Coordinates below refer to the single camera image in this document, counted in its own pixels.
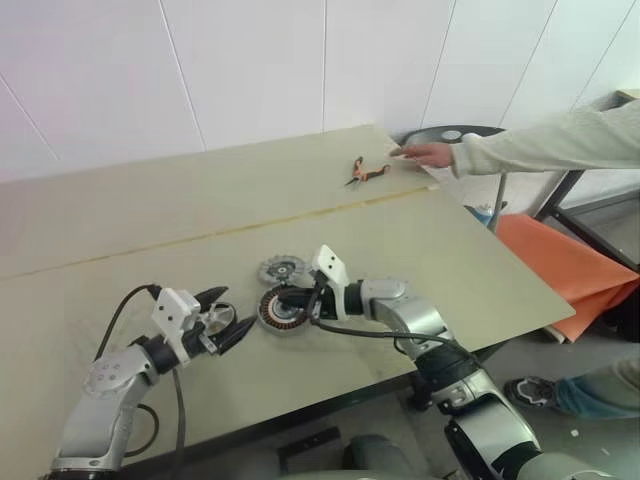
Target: orange cloth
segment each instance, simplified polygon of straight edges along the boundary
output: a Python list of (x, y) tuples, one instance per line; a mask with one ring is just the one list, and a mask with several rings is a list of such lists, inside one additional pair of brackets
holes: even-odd
[(527, 215), (501, 217), (498, 238), (576, 310), (553, 324), (571, 342), (640, 283), (637, 273)]

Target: metal gear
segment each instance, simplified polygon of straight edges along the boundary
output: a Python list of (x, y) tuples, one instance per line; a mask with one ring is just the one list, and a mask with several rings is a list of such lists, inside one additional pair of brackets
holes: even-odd
[(268, 285), (292, 284), (309, 269), (307, 264), (291, 255), (277, 255), (262, 262), (258, 278)]

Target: sleeve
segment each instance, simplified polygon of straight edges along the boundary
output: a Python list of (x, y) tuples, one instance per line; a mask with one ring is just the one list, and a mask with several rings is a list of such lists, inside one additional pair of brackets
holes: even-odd
[(640, 100), (605, 112), (578, 109), (545, 125), (491, 137), (467, 134), (452, 150), (457, 177), (640, 168)]

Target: electrical wire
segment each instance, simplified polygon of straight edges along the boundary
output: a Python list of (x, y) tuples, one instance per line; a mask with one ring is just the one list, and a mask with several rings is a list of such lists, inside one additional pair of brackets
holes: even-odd
[(429, 335), (426, 333), (371, 332), (367, 330), (353, 330), (351, 328), (341, 328), (341, 327), (334, 327), (333, 325), (327, 325), (326, 323), (321, 322), (317, 319), (312, 319), (311, 324), (316, 325), (321, 330), (325, 330), (327, 332), (340, 333), (342, 335), (351, 335), (354, 337), (393, 338), (393, 339), (425, 340), (429, 342), (439, 342), (443, 345), (448, 345), (451, 348), (454, 348), (458, 352), (462, 353), (465, 357), (472, 360), (474, 364), (480, 365), (480, 362), (478, 361), (476, 356), (470, 351), (468, 351), (466, 348), (462, 347), (461, 345), (459, 345), (457, 342), (453, 340), (449, 340), (448, 338), (438, 337), (437, 335)]
[[(116, 311), (114, 312), (113, 316), (111, 317), (111, 320), (109, 321), (109, 324), (107, 325), (104, 335), (102, 336), (102, 340), (100, 341), (100, 346), (98, 347), (98, 351), (96, 352), (96, 356), (93, 359), (94, 362), (98, 360), (100, 357), (102, 357), (102, 355), (104, 354), (104, 351), (107, 348), (107, 343), (109, 343), (109, 339), (111, 338), (111, 333), (113, 333), (113, 329), (116, 326), (118, 318), (120, 317), (120, 314), (124, 310), (124, 307), (126, 307), (127, 303), (129, 303), (129, 300), (131, 300), (136, 294), (138, 294), (143, 290), (147, 290), (151, 294), (151, 296), (155, 298), (157, 297), (157, 292), (159, 291), (159, 289), (160, 287), (155, 284), (140, 285), (134, 288), (133, 290), (131, 290), (129, 293), (127, 293), (127, 295), (125, 295), (125, 297), (120, 301), (118, 308), (116, 308)], [(151, 437), (149, 438), (147, 443), (145, 443), (140, 448), (131, 450), (130, 452), (126, 452), (124, 454), (125, 458), (135, 457), (136, 455), (140, 455), (141, 453), (147, 451), (147, 449), (151, 445), (153, 445), (153, 442), (155, 442), (156, 437), (158, 436), (158, 432), (160, 430), (160, 418), (158, 417), (158, 413), (152, 407), (144, 403), (139, 403), (136, 406), (136, 408), (139, 408), (140, 410), (144, 410), (149, 415), (151, 415), (151, 418), (153, 420), (153, 432), (151, 433)]]
[(141, 453), (146, 452), (147, 449), (151, 445), (153, 445), (153, 442), (156, 441), (156, 437), (158, 436), (158, 432), (160, 431), (160, 418), (158, 418), (158, 414), (156, 413), (156, 411), (153, 408), (151, 408), (149, 405), (144, 403), (139, 403), (137, 408), (151, 415), (151, 419), (153, 420), (153, 433), (151, 434), (151, 437), (149, 438), (149, 440), (147, 440), (147, 443), (145, 443), (143, 446), (125, 453), (124, 454), (125, 458), (135, 457), (136, 455), (140, 455)]
[(133, 290), (131, 290), (129, 293), (127, 293), (127, 295), (120, 301), (120, 305), (118, 305), (118, 308), (116, 308), (116, 311), (113, 314), (113, 317), (111, 317), (111, 321), (107, 325), (107, 329), (104, 332), (104, 336), (102, 337), (102, 341), (100, 342), (100, 346), (98, 347), (98, 351), (96, 352), (96, 356), (93, 359), (94, 362), (102, 356), (102, 354), (104, 353), (105, 348), (107, 348), (107, 343), (109, 342), (109, 338), (111, 337), (111, 333), (113, 332), (113, 328), (116, 326), (116, 322), (118, 321), (118, 317), (122, 313), (122, 310), (124, 310), (124, 307), (127, 305), (129, 300), (131, 300), (138, 292), (141, 292), (143, 290), (147, 290), (147, 291), (151, 292), (151, 290), (153, 288), (155, 288), (155, 287), (156, 287), (156, 285), (153, 285), (153, 284), (140, 285), (140, 286), (134, 288)]
[(184, 410), (184, 398), (182, 396), (182, 386), (180, 385), (180, 375), (177, 369), (171, 371), (173, 374), (173, 384), (176, 388), (176, 399), (178, 400), (178, 434), (176, 436), (176, 451), (173, 455), (173, 465), (171, 466), (171, 480), (180, 479), (182, 460), (184, 458), (184, 443), (187, 432), (187, 418)]

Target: beige tabletop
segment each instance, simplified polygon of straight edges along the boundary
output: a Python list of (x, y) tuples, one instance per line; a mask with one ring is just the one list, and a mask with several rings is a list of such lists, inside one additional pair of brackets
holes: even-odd
[[(343, 187), (356, 156), (378, 167), (393, 146), (359, 127), (1, 186), (0, 460), (8, 478), (46, 471), (106, 322), (141, 283), (192, 292), (227, 285), (225, 299), (250, 315), (265, 291), (256, 277), (264, 259), (309, 258), (326, 243), (352, 279), (410, 281), (469, 349), (572, 314), (426, 173), (394, 165), (388, 176)], [(110, 348), (153, 333), (151, 308), (145, 296), (133, 300)], [(283, 338), (256, 325), (228, 354), (183, 371), (187, 443), (412, 369), (387, 341), (312, 328)], [(175, 442), (170, 378), (147, 400), (161, 430), (137, 459)], [(138, 439), (148, 435), (141, 425)]]

